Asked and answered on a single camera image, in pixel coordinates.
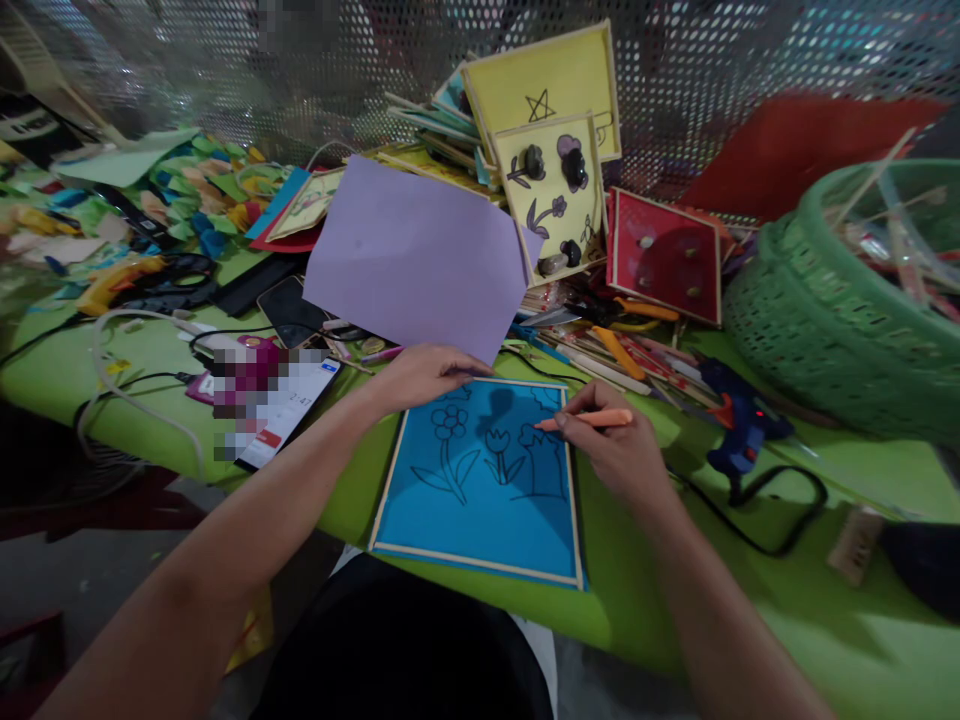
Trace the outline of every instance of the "phone screen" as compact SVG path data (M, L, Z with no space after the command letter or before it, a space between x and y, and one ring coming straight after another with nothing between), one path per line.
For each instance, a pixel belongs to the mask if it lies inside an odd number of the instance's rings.
M277 329L280 343L293 350L313 338L312 347L325 348L323 338L307 328L319 331L330 319L323 310L303 299L303 282L296 276L281 280L257 299L260 311Z

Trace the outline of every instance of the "red paper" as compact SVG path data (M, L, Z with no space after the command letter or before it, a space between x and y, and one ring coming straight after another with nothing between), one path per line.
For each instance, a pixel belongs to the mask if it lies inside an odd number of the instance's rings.
M946 108L925 99L771 98L693 181L683 203L776 220L824 175L881 159L907 130L923 129Z

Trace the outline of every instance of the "green basket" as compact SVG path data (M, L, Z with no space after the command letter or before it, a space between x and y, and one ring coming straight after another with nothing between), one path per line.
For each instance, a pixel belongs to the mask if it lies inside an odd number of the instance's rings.
M871 169L827 175L795 212L763 226L758 256L724 296L724 325L754 370L808 407L884 437L957 445L960 325L867 267L824 219ZM905 201L947 187L945 204L912 206L911 217L935 250L960 245L960 161L905 160L891 172ZM873 188L856 211L884 207Z

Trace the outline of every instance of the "green tablecloth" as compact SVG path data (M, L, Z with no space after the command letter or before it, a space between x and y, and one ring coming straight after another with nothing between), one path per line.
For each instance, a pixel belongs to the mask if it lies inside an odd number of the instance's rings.
M218 280L229 281L262 257L236 253L223 263ZM26 315L15 333L14 345L58 324L71 312L67 308ZM267 324L256 312L236 320L215 308L197 313L196 321L219 328ZM11 362L0 373L4 395L34 412L69 423L76 407L95 387L90 330L89 326L67 330ZM169 324L148 320L130 333L113 333L106 347L143 373L199 371L186 343L175 335ZM693 333L691 343L743 369L721 333ZM539 364L548 371L576 374L553 360L544 359ZM501 356L496 368L504 377L538 377L514 358ZM326 405L364 380L365 376L345 369ZM136 390L151 407L198 434L207 450L204 473L208 482L229 491L246 479L246 473L213 459L216 434L231 432L232 426L214 420L209 406L190 400L181 385L164 379L145 381ZM719 441L719 429L684 417L657 401L633 400L653 420L668 461L708 487L714 499L722 502L726 481L705 461L707 450ZM364 439L319 519L321 529L349 543L365 543L397 425L398 417L387 418ZM189 441L126 403L103 403L91 429L94 437L116 448L184 475L198 476ZM824 462L812 461L792 447L771 443L761 455L759 470L785 460L802 463L833 480L847 479L862 487L877 488L888 501L921 513L925 519L960 519L960 501L929 446L908 441L876 442L803 423L798 423L798 430ZM680 672L676 637L657 592L646 542L579 453L576 470L589 593L443 565L385 559L647 668ZM768 491L779 499L768 495L748 509L732 513L742 527L768 544L778 540L802 510L798 503L812 496L812 490L799 478L784 475L780 482ZM773 560L752 551L696 497L688 494L685 503L767 623L839 715L955 715L960 707L960 683L953 680L949 668L960 656L960 629L914 599L882 553L874 557L864 586L857 590L827 567L826 557L847 507L840 493L831 491L829 511L786 560Z

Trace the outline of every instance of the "perforated metal wall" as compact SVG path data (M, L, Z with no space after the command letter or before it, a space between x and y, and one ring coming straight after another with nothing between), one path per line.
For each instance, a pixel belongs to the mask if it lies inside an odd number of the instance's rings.
M384 91L426 100L467 50L486 55L609 17L624 156L608 180L663 199L771 95L960 97L957 0L14 4L121 130L193 121L287 162L334 139L407 139Z

